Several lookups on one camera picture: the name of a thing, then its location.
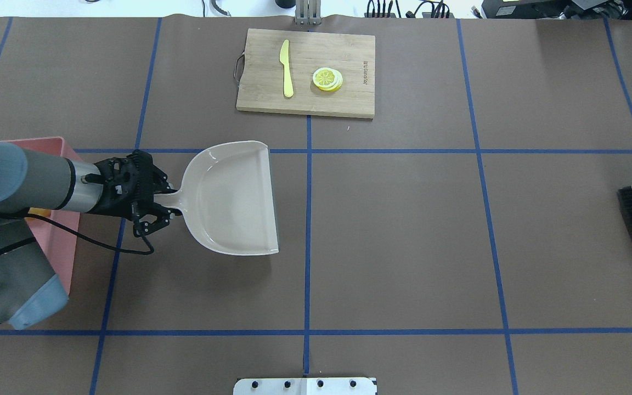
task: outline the pink container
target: pink container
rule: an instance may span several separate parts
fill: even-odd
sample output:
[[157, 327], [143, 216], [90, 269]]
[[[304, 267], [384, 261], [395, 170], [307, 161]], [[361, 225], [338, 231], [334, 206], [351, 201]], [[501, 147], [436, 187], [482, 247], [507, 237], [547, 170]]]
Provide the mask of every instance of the pink container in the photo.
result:
[[[82, 162], [80, 156], [62, 137], [27, 138], [24, 140], [9, 140], [9, 142], [27, 150]], [[77, 230], [80, 226], [80, 213], [77, 212], [53, 211], [50, 213], [50, 219], [62, 223], [62, 225], [73, 230]], [[69, 295], [77, 236], [40, 220], [27, 221], [27, 223]]]

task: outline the lemon slice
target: lemon slice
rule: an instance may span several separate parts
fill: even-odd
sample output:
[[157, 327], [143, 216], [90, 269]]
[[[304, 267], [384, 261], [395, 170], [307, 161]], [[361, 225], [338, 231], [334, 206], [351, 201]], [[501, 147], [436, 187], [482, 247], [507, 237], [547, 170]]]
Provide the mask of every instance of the lemon slice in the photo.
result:
[[335, 70], [328, 67], [321, 67], [318, 70], [314, 71], [314, 85], [316, 85], [316, 87], [318, 87], [319, 89], [333, 87], [334, 82], [336, 82], [336, 73], [334, 73], [333, 71]]
[[341, 72], [330, 67], [321, 67], [314, 71], [312, 80], [316, 87], [326, 92], [335, 92], [343, 86]]
[[336, 80], [331, 87], [324, 89], [326, 92], [336, 92], [336, 90], [339, 90], [343, 86], [343, 75], [338, 70], [334, 71], [336, 72]]

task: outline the plastic knife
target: plastic knife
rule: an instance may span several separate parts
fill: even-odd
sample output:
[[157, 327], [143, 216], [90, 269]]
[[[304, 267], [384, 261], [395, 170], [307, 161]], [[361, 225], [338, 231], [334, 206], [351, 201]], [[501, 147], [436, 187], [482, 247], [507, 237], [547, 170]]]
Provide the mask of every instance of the plastic knife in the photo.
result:
[[284, 40], [281, 45], [279, 62], [284, 65], [284, 96], [291, 98], [294, 95], [294, 87], [291, 85], [291, 73], [289, 72], [289, 40]]

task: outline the dustpan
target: dustpan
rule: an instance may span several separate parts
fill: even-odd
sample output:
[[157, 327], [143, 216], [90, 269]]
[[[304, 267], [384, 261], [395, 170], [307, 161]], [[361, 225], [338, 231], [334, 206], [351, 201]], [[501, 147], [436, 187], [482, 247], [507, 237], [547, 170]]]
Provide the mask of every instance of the dustpan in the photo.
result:
[[279, 252], [268, 146], [233, 142], [201, 151], [175, 193], [155, 202], [182, 212], [196, 241], [228, 255]]

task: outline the cutting board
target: cutting board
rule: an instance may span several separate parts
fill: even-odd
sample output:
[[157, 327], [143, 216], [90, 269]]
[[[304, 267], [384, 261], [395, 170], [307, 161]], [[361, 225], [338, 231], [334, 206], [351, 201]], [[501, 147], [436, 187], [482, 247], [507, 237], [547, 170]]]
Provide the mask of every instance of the cutting board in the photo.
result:
[[[294, 95], [283, 94], [279, 50], [289, 40]], [[343, 75], [343, 87], [323, 92], [311, 81], [319, 67]], [[248, 29], [245, 68], [236, 108], [241, 111], [374, 118], [374, 36]]]

